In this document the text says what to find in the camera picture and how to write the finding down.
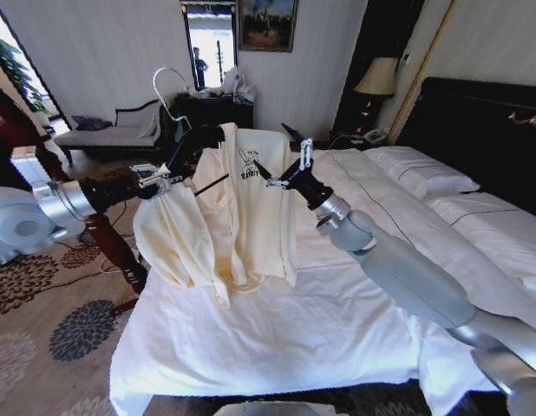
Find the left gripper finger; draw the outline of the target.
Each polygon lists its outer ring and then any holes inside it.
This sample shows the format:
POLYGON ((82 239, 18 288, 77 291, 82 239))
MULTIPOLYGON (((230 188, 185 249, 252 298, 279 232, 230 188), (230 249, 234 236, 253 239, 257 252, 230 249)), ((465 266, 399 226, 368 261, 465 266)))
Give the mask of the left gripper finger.
POLYGON ((140 178, 147 178, 150 176, 166 176, 170 174, 170 170, 165 164, 155 166, 153 164, 138 164, 131 165, 130 171, 136 174, 140 178))
POLYGON ((148 177, 143 177, 138 180, 139 187, 145 189, 149 186, 155 186, 157 192, 167 192, 171 185, 182 182, 185 179, 182 175, 159 174, 155 173, 148 177))

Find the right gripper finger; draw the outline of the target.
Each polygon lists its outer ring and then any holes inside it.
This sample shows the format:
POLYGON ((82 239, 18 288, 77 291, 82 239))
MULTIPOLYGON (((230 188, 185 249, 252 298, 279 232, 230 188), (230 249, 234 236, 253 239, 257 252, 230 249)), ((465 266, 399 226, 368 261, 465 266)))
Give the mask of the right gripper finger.
POLYGON ((284 123, 282 123, 282 127, 299 146, 298 169, 300 171, 310 169, 312 165, 313 139, 306 139, 298 130, 293 129, 284 123))
POLYGON ((281 188, 284 190, 289 188, 290 180, 288 176, 284 175, 279 178, 273 177, 257 160, 254 160, 253 163, 256 166, 260 177, 265 181, 266 187, 281 188))

